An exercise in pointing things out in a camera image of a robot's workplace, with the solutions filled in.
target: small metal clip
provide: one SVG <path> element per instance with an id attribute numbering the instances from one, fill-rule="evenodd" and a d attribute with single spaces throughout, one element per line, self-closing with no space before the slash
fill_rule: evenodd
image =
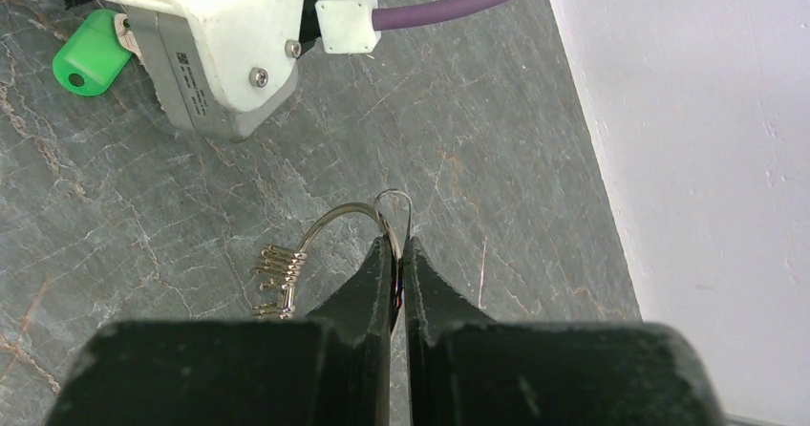
<path id="1" fill-rule="evenodd" d="M 254 269 L 257 275 L 269 278 L 259 284 L 259 290 L 278 289 L 279 299 L 275 303 L 263 304 L 253 308 L 253 315 L 260 318 L 287 319 L 295 311 L 293 297 L 295 283 L 301 267 L 307 261 L 307 254 L 292 249 L 269 245 L 262 249 L 259 263 Z"/>
<path id="2" fill-rule="evenodd" d="M 138 59 L 141 59 L 140 48 L 138 41 L 135 40 L 135 35 L 129 29 L 129 21 L 125 13 L 117 13 L 113 17 L 113 23 L 116 26 L 116 36 L 118 36 L 118 43 L 127 51 L 134 53 Z"/>

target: green object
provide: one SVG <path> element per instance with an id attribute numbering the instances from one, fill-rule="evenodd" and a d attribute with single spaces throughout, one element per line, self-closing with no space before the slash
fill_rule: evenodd
<path id="1" fill-rule="evenodd" d="M 103 94 L 132 56 L 118 43 L 116 13 L 105 9 L 91 13 L 53 58 L 53 75 L 69 92 Z"/>

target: wire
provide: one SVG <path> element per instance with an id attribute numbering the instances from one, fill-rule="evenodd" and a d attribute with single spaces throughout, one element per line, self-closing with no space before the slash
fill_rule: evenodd
<path id="1" fill-rule="evenodd" d="M 486 11 L 510 0 L 438 0 L 414 6 L 376 9 L 372 15 L 374 29 L 400 30 L 423 27 Z"/>

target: white cable connector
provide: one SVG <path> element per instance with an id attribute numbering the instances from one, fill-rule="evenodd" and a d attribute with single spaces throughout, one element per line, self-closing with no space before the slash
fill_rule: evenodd
<path id="1" fill-rule="evenodd" d="M 315 6 L 326 53 L 370 53 L 380 39 L 372 12 L 377 0 L 320 0 Z"/>

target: white wall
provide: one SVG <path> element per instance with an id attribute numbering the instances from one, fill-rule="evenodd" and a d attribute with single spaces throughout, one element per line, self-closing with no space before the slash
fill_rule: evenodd
<path id="1" fill-rule="evenodd" d="M 810 0 L 551 1 L 642 315 L 810 424 Z"/>

